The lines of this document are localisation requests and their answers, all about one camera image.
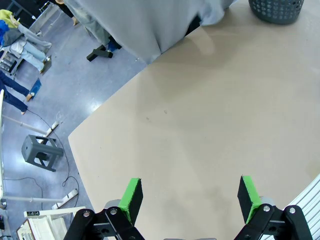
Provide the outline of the white equipment cabinet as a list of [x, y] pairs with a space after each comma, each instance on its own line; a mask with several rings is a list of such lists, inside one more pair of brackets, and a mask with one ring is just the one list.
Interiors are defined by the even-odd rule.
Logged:
[[74, 216], [77, 211], [85, 206], [25, 211], [25, 221], [16, 230], [18, 240], [63, 240], [67, 227], [64, 216]]

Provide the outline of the dark grey perforated basket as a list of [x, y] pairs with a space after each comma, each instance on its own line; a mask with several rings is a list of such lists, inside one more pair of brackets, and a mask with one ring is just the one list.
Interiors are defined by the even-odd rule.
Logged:
[[299, 17], [304, 0], [248, 0], [253, 14], [262, 21], [276, 24], [293, 24]]

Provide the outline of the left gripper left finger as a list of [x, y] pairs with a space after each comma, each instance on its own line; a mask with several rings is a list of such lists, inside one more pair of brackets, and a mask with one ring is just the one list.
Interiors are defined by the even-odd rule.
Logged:
[[142, 201], [142, 181], [132, 178], [116, 205], [107, 204], [98, 213], [78, 210], [63, 240], [144, 240], [135, 227]]

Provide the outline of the black cross floor base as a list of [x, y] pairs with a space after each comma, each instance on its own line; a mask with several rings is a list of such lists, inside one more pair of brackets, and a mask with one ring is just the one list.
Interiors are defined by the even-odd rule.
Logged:
[[121, 48], [122, 46], [114, 45], [114, 44], [108, 44], [107, 46], [101, 45], [98, 48], [95, 48], [89, 55], [87, 55], [86, 59], [89, 62], [92, 62], [97, 57], [104, 57], [104, 58], [111, 59], [114, 55], [113, 52]]

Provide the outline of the blue jacket mannequin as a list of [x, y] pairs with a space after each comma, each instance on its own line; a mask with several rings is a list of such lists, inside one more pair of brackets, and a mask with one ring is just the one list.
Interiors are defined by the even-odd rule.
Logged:
[[18, 28], [12, 28], [0, 19], [0, 50], [6, 50], [17, 58], [33, 65], [41, 74], [48, 61], [46, 54], [36, 48]]

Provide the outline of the yellow shirt mannequin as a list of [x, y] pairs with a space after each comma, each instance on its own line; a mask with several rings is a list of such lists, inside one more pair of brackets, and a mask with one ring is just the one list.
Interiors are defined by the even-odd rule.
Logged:
[[52, 47], [52, 43], [43, 40], [40, 36], [36, 35], [15, 19], [15, 16], [11, 11], [0, 9], [0, 20], [3, 20], [9, 28], [18, 29], [32, 43], [35, 43], [45, 49], [50, 49]]

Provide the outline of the blue floor mat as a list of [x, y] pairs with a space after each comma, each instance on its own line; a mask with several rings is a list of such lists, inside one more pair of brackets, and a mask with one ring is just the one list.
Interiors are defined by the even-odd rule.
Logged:
[[40, 79], [38, 78], [30, 90], [30, 94], [31, 94], [32, 98], [34, 98], [36, 96], [36, 94], [40, 90], [41, 86], [42, 86], [42, 83], [41, 83]]

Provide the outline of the grey training pants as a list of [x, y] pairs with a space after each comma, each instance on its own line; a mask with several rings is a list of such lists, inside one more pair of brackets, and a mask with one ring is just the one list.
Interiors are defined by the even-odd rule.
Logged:
[[236, 0], [62, 0], [86, 11], [128, 52], [152, 63], [184, 38], [192, 21], [218, 23]]

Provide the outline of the grey plastic stool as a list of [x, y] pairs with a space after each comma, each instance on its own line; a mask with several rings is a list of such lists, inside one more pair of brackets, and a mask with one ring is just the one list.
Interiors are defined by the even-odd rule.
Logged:
[[53, 165], [57, 158], [64, 155], [64, 150], [56, 143], [55, 138], [27, 135], [21, 153], [26, 163], [38, 168], [56, 172]]

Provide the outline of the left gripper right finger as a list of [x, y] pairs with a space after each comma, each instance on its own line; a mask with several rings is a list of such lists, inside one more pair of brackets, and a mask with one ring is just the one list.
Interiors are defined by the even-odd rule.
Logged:
[[237, 198], [244, 219], [244, 227], [234, 240], [313, 240], [303, 210], [298, 205], [288, 205], [283, 210], [263, 203], [252, 178], [242, 175]]

